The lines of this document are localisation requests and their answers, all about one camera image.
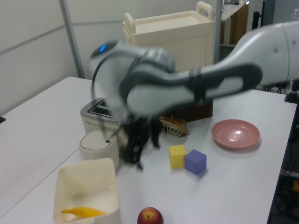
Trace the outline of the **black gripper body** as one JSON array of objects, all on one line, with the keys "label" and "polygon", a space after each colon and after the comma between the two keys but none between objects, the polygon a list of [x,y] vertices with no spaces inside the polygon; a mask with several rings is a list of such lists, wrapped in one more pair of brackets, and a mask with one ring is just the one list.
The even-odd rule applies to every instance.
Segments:
[{"label": "black gripper body", "polygon": [[137,144],[144,143],[145,147],[148,141],[151,140],[151,130],[158,127],[162,129],[162,123],[158,118],[138,119],[131,124],[123,125],[122,129],[127,135],[127,140],[121,146],[121,150],[123,150],[129,141]]}]

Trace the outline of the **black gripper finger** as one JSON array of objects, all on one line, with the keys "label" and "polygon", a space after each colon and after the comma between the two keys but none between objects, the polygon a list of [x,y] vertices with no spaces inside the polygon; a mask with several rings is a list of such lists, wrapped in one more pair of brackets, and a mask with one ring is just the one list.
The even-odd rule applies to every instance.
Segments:
[{"label": "black gripper finger", "polygon": [[143,166],[140,162],[144,143],[137,144],[133,141],[129,141],[123,148],[123,159],[126,163],[135,164],[137,168],[143,171]]},{"label": "black gripper finger", "polygon": [[157,149],[160,149],[160,144],[159,144],[160,133],[161,133],[161,129],[159,127],[153,128],[151,130],[151,141],[152,141],[153,146]]}]

